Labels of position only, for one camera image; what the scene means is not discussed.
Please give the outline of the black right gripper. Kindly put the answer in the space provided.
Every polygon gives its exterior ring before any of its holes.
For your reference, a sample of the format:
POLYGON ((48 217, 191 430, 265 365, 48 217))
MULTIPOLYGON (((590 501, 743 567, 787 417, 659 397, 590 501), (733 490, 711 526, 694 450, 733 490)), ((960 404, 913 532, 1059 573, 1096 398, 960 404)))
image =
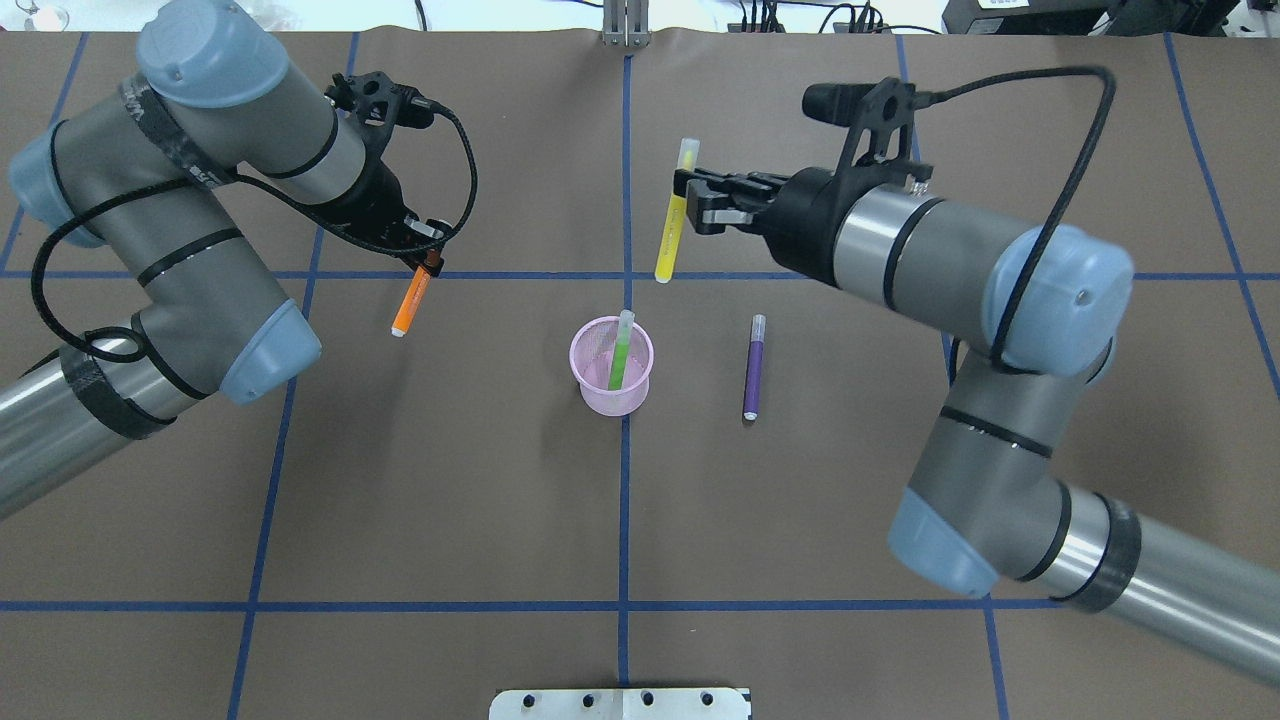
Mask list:
POLYGON ((837 284, 837 236, 861 197, 858 183, 818 167, 795 176, 677 169, 673 192, 687 196, 685 214, 694 233, 713 236, 736 229, 760 236, 774 263, 827 286, 837 284), (726 195, 687 196, 694 181, 726 195))

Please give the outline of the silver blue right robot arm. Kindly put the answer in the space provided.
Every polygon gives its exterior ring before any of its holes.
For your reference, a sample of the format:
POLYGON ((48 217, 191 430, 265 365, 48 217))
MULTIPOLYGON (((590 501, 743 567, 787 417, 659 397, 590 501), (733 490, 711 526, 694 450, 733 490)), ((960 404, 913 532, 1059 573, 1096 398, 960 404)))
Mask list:
POLYGON ((1050 460, 1115 354, 1125 250, 929 193, 931 168, 677 170, 699 234, 737 228, 783 268, 942 331, 961 360, 888 544, 980 597, 1007 578, 1277 684, 1277 574, 1059 480, 1050 460))

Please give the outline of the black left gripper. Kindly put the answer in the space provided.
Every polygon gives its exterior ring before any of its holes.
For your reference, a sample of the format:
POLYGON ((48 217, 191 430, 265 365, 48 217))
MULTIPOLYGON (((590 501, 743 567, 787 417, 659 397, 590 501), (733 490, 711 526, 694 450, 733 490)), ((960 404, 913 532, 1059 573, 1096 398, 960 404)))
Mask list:
POLYGON ((320 177, 333 184, 351 182, 320 205, 324 231, 358 249, 399 258, 411 270, 422 270, 430 278, 440 275, 451 223, 424 220, 411 211, 398 178, 380 158, 365 154, 355 163, 352 156, 330 151, 320 161, 320 177))

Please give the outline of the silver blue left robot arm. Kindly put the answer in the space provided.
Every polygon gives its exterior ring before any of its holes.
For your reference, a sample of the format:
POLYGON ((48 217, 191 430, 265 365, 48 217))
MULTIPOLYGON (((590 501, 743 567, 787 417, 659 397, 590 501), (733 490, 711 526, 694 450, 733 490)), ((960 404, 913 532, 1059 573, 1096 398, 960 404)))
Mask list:
POLYGON ((357 249, 436 275, 460 223, 421 218, 383 161, 396 128, 457 115, 381 72, 317 88, 233 1, 173 1, 140 33, 138 69, 12 161, 49 228, 29 292, 59 346, 3 392, 3 516, 31 506, 188 407, 251 404, 323 346, 215 192, 265 191, 357 249), (148 297, 72 331, 45 293, 60 243, 108 247, 148 297))

